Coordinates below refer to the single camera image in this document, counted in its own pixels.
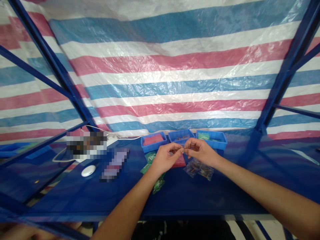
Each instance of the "floor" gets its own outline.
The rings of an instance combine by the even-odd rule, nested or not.
[[[235,221],[227,221],[236,240],[246,240]],[[255,240],[266,240],[255,221],[244,221]],[[260,221],[272,240],[285,240],[282,225],[276,220]],[[91,237],[92,229],[82,228],[83,234]]]

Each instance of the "blue plastic tray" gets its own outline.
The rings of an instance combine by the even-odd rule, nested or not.
[[[153,144],[149,144],[149,145],[146,145],[146,146],[143,145],[143,140],[146,137],[150,137],[150,136],[153,136],[153,135],[156,135],[156,134],[159,134],[159,133],[161,134],[162,138],[164,139],[163,141],[157,142],[157,143],[153,143]],[[161,145],[166,145],[167,143],[168,143],[168,140],[167,140],[167,137],[164,134],[164,132],[153,133],[153,134],[141,137],[141,147],[142,147],[142,150],[143,150],[144,153],[157,150],[157,149],[159,149],[159,147]]]
[[[169,133],[168,133],[170,142],[175,142],[175,143],[179,143],[179,144],[184,144],[184,143],[186,143],[186,141],[187,141],[188,139],[179,140],[179,141],[175,141],[175,139],[176,139],[177,137],[183,137],[183,136],[187,136],[187,135],[189,135],[189,137],[195,138],[194,134],[193,134],[189,129],[180,130],[180,131],[175,131],[175,132],[169,132]]]
[[[225,150],[226,146],[228,144],[226,135],[224,135],[223,132],[212,132],[212,131],[204,131],[204,130],[197,130],[196,137],[198,138],[198,133],[208,133],[210,136],[210,139],[217,139],[220,142],[205,140],[206,143],[213,149],[221,149]]]

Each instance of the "striped tarp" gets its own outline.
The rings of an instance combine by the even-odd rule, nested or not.
[[[309,1],[22,3],[96,123],[139,136],[253,128]],[[4,6],[1,44],[27,54],[25,61],[56,81],[5,1]],[[320,31],[313,46],[319,41]],[[9,63],[0,71],[0,141],[46,138],[80,121],[66,98],[45,84]],[[282,104],[319,111],[319,76],[320,55],[298,70]],[[319,129],[315,119],[277,110],[268,133],[274,139],[319,137]]]

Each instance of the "blue table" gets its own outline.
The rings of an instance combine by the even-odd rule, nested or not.
[[[228,140],[225,158],[320,203],[320,166],[254,130],[225,131],[225,134]],[[130,149],[129,159],[116,180],[99,182],[101,164],[93,175],[82,177],[81,171],[86,166],[99,163],[98,160],[86,160],[23,218],[38,222],[102,221],[139,181],[140,170],[146,164],[139,139],[119,140],[110,147]],[[260,204],[218,171],[211,182],[200,175],[192,179],[183,168],[170,169],[164,179],[166,183],[161,190],[150,195],[141,219],[272,218]]]

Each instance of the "red package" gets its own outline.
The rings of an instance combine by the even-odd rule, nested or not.
[[[174,163],[174,165],[172,166],[172,168],[176,168],[176,167],[185,167],[186,166],[186,162],[184,160],[183,154],[178,158],[178,160]]]
[[[158,134],[153,135],[151,137],[145,137],[143,139],[143,145],[146,146],[146,145],[153,144],[156,142],[161,142],[161,141],[163,141],[163,138],[162,138],[161,134],[158,133]]]

